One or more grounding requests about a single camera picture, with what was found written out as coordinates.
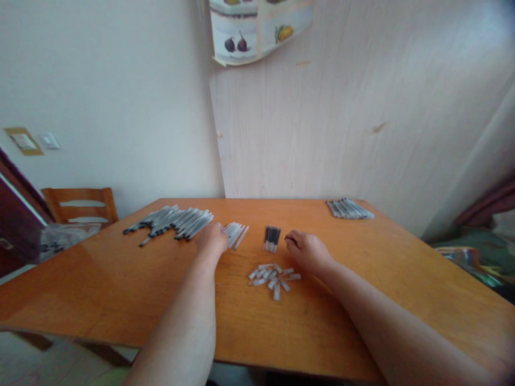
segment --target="fruit illustration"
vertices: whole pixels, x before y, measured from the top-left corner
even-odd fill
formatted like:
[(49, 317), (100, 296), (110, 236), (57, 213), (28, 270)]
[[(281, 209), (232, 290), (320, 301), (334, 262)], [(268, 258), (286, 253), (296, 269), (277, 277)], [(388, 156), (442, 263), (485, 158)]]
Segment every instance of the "fruit illustration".
[(293, 35), (293, 27), (292, 26), (284, 26), (275, 27), (275, 43), (282, 43), (287, 38)]
[(238, 42), (238, 51), (240, 51), (240, 52), (247, 52), (248, 50), (250, 50), (250, 48), (247, 48), (247, 41), (245, 40), (245, 38), (241, 34), (241, 31), (240, 31), (240, 36), (241, 36), (241, 39)]
[(230, 37), (229, 39), (227, 39), (225, 41), (225, 49), (229, 52), (234, 52), (235, 50), (235, 45), (234, 45), (234, 38), (233, 37)]

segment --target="lemon illustration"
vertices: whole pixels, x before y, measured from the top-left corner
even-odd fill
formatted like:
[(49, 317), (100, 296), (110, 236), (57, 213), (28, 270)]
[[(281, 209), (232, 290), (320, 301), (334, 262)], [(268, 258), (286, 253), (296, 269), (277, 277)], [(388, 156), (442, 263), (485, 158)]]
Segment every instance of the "lemon illustration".
[(292, 26), (284, 26), (275, 27), (275, 43), (282, 43), (287, 38), (293, 35), (293, 27)]

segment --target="door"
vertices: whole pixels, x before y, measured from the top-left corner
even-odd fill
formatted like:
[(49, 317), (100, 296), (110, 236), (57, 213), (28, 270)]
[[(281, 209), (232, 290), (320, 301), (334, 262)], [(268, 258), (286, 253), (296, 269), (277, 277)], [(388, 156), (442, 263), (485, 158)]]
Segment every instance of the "door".
[(0, 151), (0, 277), (38, 259), (41, 230), (52, 222), (48, 213), (41, 196)]

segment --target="wooden wall panel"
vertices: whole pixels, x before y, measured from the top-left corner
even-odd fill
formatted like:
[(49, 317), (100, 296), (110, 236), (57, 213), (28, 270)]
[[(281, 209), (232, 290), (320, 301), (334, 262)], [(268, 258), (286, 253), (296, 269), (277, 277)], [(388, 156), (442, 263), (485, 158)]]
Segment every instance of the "wooden wall panel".
[(515, 173), (515, 83), (495, 112), (476, 146), (424, 232), (425, 240), (438, 240), (453, 221), (492, 187)]
[(362, 198), (422, 235), (509, 89), (505, 4), (318, 0), (261, 62), (214, 63), (226, 197)]

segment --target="fig illustration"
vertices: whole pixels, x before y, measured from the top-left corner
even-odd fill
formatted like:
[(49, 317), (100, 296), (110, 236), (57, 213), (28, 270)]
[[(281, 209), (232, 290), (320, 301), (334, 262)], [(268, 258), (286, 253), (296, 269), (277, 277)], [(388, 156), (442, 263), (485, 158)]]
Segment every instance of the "fig illustration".
[(234, 52), (234, 38), (233, 37), (230, 37), (229, 39), (227, 39), (225, 41), (225, 49), (229, 52)]
[(241, 39), (238, 42), (238, 51), (240, 51), (240, 52), (247, 52), (249, 50), (249, 49), (247, 49), (247, 41), (245, 40), (245, 38), (241, 34), (241, 31), (240, 31), (240, 36), (241, 36)]

